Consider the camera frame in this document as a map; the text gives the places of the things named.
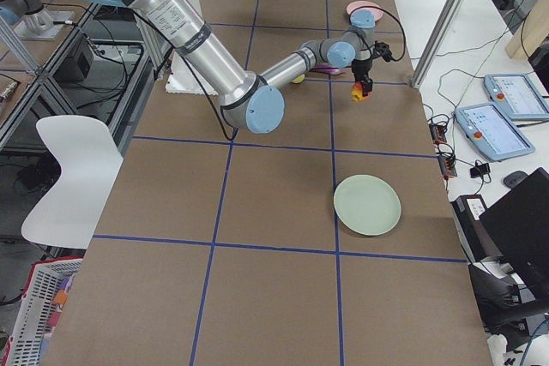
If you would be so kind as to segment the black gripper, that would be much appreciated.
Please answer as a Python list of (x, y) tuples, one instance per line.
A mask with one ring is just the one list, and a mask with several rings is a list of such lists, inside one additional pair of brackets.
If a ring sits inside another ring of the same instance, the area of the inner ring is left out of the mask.
[(364, 79), (356, 81), (353, 85), (355, 94), (369, 95), (373, 89), (373, 80), (369, 73), (372, 69), (373, 62), (371, 59), (358, 60), (354, 59), (351, 63), (352, 73), (355, 79)]

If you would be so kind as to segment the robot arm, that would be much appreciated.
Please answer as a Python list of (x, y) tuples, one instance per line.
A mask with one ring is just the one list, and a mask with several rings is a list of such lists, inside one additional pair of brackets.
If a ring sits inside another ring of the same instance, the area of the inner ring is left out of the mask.
[(368, 9), (352, 12), (351, 25), (341, 36), (308, 41), (256, 74), (243, 69), (189, 0), (88, 1), (127, 7), (142, 16), (217, 92), (223, 119), (255, 134), (270, 133), (281, 123), (285, 112), (281, 87), (322, 63), (341, 69), (373, 57), (375, 18)]
[(1, 17), (20, 39), (53, 40), (74, 13), (50, 10), (41, 0), (1, 0)]

